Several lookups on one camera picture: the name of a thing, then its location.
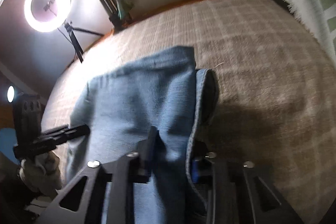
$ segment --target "screw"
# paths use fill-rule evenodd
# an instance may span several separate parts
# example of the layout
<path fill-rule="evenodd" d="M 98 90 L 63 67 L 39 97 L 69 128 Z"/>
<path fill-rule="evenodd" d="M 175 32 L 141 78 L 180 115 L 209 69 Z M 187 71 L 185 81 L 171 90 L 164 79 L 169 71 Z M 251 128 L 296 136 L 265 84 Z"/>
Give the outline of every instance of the screw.
<path fill-rule="evenodd" d="M 100 165 L 100 162 L 98 160 L 90 160 L 87 162 L 87 166 L 90 168 L 96 168 Z"/>
<path fill-rule="evenodd" d="M 208 153 L 205 155 L 205 157 L 206 157 L 207 159 L 214 159 L 214 158 L 217 157 L 217 154 L 216 154 L 215 152 L 208 152 Z"/>
<path fill-rule="evenodd" d="M 243 166 L 245 167 L 245 168 L 253 168 L 254 167 L 254 163 L 253 162 L 251 162 L 251 161 L 246 161 L 246 162 L 244 162 L 244 164 L 243 164 Z"/>
<path fill-rule="evenodd" d="M 129 158 L 137 158 L 139 156 L 139 153 L 137 151 L 131 151 L 128 154 L 126 154 Z"/>

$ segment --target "mattress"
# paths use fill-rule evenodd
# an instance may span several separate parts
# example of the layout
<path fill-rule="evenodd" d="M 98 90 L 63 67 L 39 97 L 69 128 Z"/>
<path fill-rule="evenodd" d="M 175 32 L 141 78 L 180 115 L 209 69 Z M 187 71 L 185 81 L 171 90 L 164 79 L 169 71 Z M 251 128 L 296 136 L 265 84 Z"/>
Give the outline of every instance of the mattress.
<path fill-rule="evenodd" d="M 91 48 L 58 79 L 43 130 L 69 123 L 86 82 L 161 49 L 193 46 L 220 89 L 198 139 L 218 156 L 273 167 L 275 186 L 305 223 L 336 196 L 336 73 L 317 41 L 271 0 L 204 0 L 143 20 Z M 66 145 L 58 148 L 61 170 Z"/>

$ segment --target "bolt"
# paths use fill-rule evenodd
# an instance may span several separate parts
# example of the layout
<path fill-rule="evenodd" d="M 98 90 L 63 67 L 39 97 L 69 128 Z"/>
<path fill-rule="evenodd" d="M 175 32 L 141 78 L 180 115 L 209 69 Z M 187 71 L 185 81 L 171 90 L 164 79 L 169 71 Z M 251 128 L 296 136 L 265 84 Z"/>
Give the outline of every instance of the bolt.
<path fill-rule="evenodd" d="M 131 151 L 128 154 L 126 154 L 129 158 L 137 158 L 139 156 L 139 153 L 137 151 Z"/>
<path fill-rule="evenodd" d="M 246 162 L 244 162 L 244 164 L 243 164 L 243 166 L 245 167 L 245 168 L 253 168 L 254 167 L 254 163 L 253 162 L 251 162 L 251 161 L 246 161 Z"/>
<path fill-rule="evenodd" d="M 87 166 L 90 168 L 96 168 L 100 165 L 100 162 L 98 160 L 90 160 L 87 162 Z"/>
<path fill-rule="evenodd" d="M 214 159 L 214 158 L 217 157 L 217 154 L 216 154 L 215 152 L 208 152 L 208 153 L 205 155 L 205 157 L 206 157 L 207 159 Z"/>

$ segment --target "orange fabric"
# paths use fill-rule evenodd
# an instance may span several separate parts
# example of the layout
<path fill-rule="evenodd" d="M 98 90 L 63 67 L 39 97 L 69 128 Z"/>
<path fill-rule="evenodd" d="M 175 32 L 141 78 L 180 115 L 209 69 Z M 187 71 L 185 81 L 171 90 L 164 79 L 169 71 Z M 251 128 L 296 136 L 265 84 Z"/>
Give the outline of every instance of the orange fabric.
<path fill-rule="evenodd" d="M 173 8 L 181 7 L 183 5 L 188 5 L 188 4 L 199 2 L 199 1 L 203 1 L 203 0 L 180 0 L 180 1 L 173 2 L 173 3 L 169 3 L 167 5 L 164 5 L 164 6 L 161 6 L 161 7 L 157 8 L 157 9 L 154 9 L 154 10 L 148 12 L 148 13 L 145 13 L 145 14 L 139 16 L 139 17 L 136 17 L 134 19 L 134 21 L 132 22 L 132 24 L 130 24 L 129 26 L 131 26 L 131 25 L 133 25 L 137 22 L 140 22 L 142 20 L 145 20 L 149 17 L 152 17 L 154 15 L 157 15 L 159 13 L 171 10 Z"/>

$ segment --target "tripod leg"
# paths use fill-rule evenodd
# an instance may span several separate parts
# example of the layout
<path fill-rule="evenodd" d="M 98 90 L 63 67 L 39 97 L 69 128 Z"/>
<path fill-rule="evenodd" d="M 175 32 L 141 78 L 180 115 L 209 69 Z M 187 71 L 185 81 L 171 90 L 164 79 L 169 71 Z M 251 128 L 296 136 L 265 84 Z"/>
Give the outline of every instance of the tripod leg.
<path fill-rule="evenodd" d="M 78 59 L 80 60 L 81 63 L 83 63 L 83 56 L 82 56 L 82 54 L 84 53 L 83 49 L 81 48 L 80 44 L 78 43 L 78 40 L 75 37 L 75 34 L 73 33 L 73 31 L 72 30 L 68 31 L 68 34 L 70 36 L 72 45 L 75 48 L 75 52 L 78 56 Z"/>

